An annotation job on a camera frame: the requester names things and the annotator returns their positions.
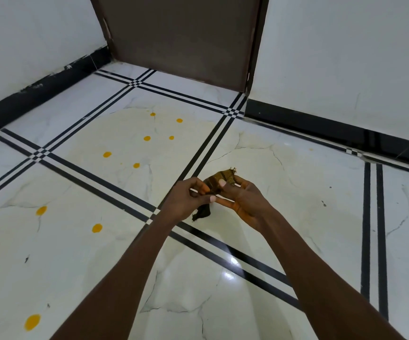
floor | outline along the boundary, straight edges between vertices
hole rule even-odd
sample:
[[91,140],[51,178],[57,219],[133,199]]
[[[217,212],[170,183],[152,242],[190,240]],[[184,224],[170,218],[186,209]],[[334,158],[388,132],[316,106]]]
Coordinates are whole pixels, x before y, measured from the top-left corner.
[[[49,339],[178,179],[236,167],[409,339],[409,172],[243,120],[246,98],[114,62],[0,131],[0,339]],[[265,240],[178,224],[130,339],[316,339]]]

wall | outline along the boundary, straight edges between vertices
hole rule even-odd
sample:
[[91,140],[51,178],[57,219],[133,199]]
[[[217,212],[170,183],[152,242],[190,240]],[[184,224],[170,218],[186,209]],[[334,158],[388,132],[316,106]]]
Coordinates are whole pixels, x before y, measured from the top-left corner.
[[409,0],[269,0],[250,98],[409,139]]
[[90,0],[0,0],[0,100],[105,44]]

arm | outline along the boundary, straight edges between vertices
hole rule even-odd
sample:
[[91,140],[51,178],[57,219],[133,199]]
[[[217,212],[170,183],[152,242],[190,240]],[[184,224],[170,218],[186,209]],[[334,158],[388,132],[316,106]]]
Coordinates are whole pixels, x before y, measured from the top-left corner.
[[[200,194],[190,191],[196,189]],[[198,178],[179,181],[162,211],[85,297],[51,340],[127,340],[148,275],[172,228],[200,205],[215,200]]]
[[264,199],[251,182],[241,187],[219,181],[217,203],[232,208],[258,230],[272,248],[320,339],[404,339],[372,305],[338,276]]

door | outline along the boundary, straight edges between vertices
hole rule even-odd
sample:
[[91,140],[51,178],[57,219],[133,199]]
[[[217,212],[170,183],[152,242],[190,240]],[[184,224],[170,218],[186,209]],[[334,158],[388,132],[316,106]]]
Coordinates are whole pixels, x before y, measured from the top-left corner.
[[92,0],[120,61],[244,91],[259,0]]

yellow stain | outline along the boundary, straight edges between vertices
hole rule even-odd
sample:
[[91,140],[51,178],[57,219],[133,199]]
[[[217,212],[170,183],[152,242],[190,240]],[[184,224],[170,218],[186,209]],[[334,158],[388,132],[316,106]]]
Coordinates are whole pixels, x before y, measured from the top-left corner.
[[39,315],[39,314],[31,315],[25,321],[25,325],[24,325],[25,330],[27,332],[31,331],[34,327],[36,327],[38,325],[39,321],[41,321],[41,315]]
[[47,211],[47,206],[41,206],[37,211],[36,211],[36,215],[37,216],[42,216],[44,214],[44,212]]
[[102,224],[98,223],[98,224],[94,224],[91,231],[93,233],[99,233],[101,230],[102,230]]

